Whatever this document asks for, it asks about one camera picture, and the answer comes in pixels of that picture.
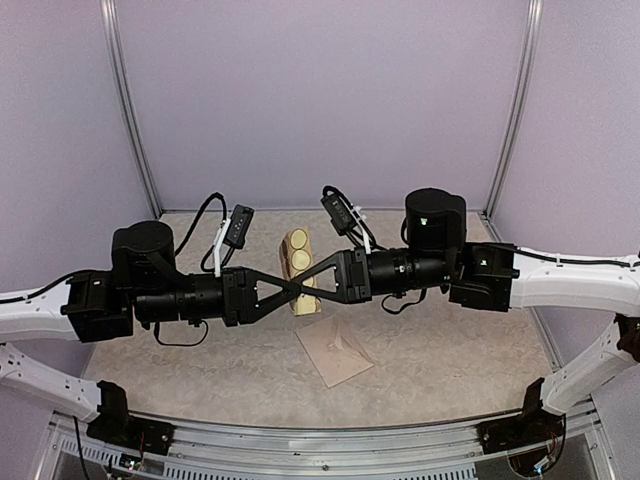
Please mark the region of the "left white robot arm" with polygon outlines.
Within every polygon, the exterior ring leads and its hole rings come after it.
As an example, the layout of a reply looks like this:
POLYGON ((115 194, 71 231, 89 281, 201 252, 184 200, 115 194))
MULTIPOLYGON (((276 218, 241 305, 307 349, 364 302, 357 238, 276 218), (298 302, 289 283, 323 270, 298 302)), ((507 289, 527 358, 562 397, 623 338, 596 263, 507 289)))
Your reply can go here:
POLYGON ((248 325, 301 292, 293 282, 244 267, 225 268, 220 275, 179 272, 173 231, 160 221, 116 230, 111 259, 109 270, 71 272, 38 290, 2 298, 1 379, 89 425, 100 425, 121 445, 140 434, 121 387, 70 378, 20 360, 10 342, 49 338, 96 343, 129 337, 136 323, 153 329, 179 321, 206 327, 211 319, 248 325))

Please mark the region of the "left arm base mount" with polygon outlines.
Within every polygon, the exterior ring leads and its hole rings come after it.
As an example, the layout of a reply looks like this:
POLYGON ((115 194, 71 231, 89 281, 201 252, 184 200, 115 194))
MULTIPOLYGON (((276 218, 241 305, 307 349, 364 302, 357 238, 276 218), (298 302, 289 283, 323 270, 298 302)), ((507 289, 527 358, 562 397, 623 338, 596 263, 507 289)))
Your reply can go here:
POLYGON ((97 387, 98 416, 87 423, 89 438, 139 453, 168 455, 175 432, 173 424, 132 415, 125 390, 113 382, 101 380, 97 387))

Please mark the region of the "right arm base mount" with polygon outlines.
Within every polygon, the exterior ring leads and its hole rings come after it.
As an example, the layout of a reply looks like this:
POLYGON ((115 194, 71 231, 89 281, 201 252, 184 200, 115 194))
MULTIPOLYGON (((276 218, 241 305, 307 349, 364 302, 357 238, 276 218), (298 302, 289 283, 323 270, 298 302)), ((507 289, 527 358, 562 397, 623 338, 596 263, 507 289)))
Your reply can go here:
POLYGON ((565 432, 566 415, 555 415, 543 409, 543 382, 544 379, 539 378, 527 387, 523 406, 517 415, 478 424, 477 433, 484 454, 544 442, 565 432))

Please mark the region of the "wax seal sticker sheet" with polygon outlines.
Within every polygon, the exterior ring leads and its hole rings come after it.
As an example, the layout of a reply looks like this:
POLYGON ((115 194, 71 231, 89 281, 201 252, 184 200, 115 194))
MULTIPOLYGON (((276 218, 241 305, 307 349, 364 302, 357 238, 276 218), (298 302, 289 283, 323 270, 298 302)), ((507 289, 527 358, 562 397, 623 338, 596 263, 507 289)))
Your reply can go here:
MULTIPOLYGON (((279 259, 283 278, 289 281, 312 266, 310 233, 306 227, 298 227, 285 234, 279 245, 279 259)), ((300 294, 289 302, 289 306, 294 316, 321 312, 320 300, 307 294, 300 294)))

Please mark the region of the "pink envelope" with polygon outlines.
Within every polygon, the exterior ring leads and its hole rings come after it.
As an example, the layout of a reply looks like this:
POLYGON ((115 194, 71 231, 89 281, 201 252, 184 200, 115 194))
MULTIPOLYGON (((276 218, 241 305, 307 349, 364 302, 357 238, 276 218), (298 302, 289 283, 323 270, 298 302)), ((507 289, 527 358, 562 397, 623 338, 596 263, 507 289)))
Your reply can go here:
POLYGON ((350 325, 335 316, 302 327, 296 335, 327 388, 375 366, 350 325))

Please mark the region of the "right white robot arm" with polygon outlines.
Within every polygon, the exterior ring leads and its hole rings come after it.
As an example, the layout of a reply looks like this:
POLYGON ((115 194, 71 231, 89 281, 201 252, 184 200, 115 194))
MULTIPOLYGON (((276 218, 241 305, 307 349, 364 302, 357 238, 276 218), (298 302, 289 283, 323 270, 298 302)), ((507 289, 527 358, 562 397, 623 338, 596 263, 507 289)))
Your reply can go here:
POLYGON ((507 312, 541 306, 606 311, 615 318, 586 350, 531 384, 511 426, 523 444, 619 373, 639 363, 639 258, 537 252, 466 239, 466 202, 423 188, 405 198, 405 247, 342 250, 293 279, 301 291, 342 304, 438 287, 450 302, 507 312))

